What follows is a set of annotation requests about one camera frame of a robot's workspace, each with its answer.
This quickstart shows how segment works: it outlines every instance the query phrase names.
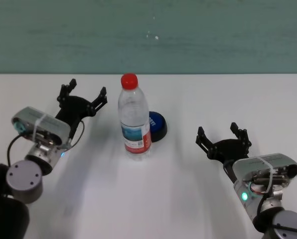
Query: white tabletop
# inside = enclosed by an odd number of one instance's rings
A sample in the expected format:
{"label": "white tabletop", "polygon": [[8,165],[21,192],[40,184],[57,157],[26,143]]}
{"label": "white tabletop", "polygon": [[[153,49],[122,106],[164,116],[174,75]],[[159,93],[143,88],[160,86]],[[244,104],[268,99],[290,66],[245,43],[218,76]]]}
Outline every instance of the white tabletop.
{"label": "white tabletop", "polygon": [[[85,120],[81,142],[43,178],[44,192],[29,206],[27,239],[261,238],[222,165],[195,144],[197,129],[217,142],[234,138],[235,121],[248,130],[250,155],[280,152],[297,162],[297,75],[140,75],[150,110],[168,125],[142,162],[125,154],[119,75],[0,75],[0,162],[16,136],[11,117],[26,106],[56,115],[61,84],[73,77],[72,95],[91,101],[106,86],[108,103]],[[12,162],[31,145],[16,142]],[[297,212],[297,178],[283,206]]]}

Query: wire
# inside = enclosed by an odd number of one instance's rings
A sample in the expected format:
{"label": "wire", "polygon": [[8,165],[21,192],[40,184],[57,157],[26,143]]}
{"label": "wire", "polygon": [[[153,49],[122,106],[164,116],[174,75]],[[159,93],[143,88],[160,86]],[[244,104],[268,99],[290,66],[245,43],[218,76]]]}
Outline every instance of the wire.
{"label": "wire", "polygon": [[80,122],[82,123],[82,126],[83,126],[83,128],[82,128],[82,132],[81,132],[81,134],[80,134],[80,137],[79,137],[78,140],[74,143],[74,145],[72,145],[72,147],[69,148],[68,150],[72,149],[74,146],[77,145],[77,143],[80,141],[80,139],[81,139],[81,137],[82,137],[82,135],[83,135],[83,133],[84,133],[84,129],[85,129],[84,122],[83,122],[83,120],[81,120]]}
{"label": "wire", "polygon": [[272,228],[297,233],[297,228],[289,228],[289,227],[284,227],[284,226],[281,226],[281,225],[274,225],[274,224],[272,225]]}
{"label": "wire", "polygon": [[258,207],[257,207],[257,218],[259,220],[260,210],[262,209],[264,201],[269,197],[269,193],[264,193],[262,199],[260,200]]}
{"label": "wire", "polygon": [[252,182],[249,182],[248,183],[248,191],[249,191],[249,193],[253,196],[253,197],[260,197],[260,196],[262,196],[263,195],[263,193],[262,192],[259,192],[259,191],[255,191],[255,190],[253,190],[250,186],[252,185]]}
{"label": "wire", "polygon": [[25,136],[25,135],[29,135],[32,134],[32,132],[22,132],[19,135],[17,135],[9,144],[8,149],[7,149],[7,162],[8,162],[8,167],[11,167],[11,162],[10,162],[10,150],[11,150],[11,146],[13,145],[14,142],[16,142],[17,139]]}

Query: green painted wall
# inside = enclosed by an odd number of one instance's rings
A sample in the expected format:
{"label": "green painted wall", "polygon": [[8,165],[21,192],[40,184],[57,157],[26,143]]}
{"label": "green painted wall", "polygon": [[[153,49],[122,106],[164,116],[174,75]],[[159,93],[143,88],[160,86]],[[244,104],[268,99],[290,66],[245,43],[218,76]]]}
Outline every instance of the green painted wall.
{"label": "green painted wall", "polygon": [[297,0],[0,0],[0,73],[297,73]]}

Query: plastic bottle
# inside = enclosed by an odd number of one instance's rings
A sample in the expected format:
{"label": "plastic bottle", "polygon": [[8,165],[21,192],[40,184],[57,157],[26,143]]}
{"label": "plastic bottle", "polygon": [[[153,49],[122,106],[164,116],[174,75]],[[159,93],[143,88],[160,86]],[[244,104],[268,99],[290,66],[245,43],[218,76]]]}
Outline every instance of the plastic bottle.
{"label": "plastic bottle", "polygon": [[149,106],[135,74],[123,75],[121,84],[118,105],[125,149],[135,156],[134,159],[143,159],[149,154],[151,146]]}

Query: led light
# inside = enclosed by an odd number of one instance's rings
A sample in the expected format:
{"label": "led light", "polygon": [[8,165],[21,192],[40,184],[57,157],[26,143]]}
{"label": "led light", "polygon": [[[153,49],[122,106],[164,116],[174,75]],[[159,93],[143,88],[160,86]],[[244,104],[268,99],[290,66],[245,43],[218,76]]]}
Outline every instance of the led light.
{"label": "led light", "polygon": [[245,193],[245,192],[242,193],[242,199],[243,199],[244,201],[246,201],[246,200],[248,199],[248,195],[247,195],[247,193]]}

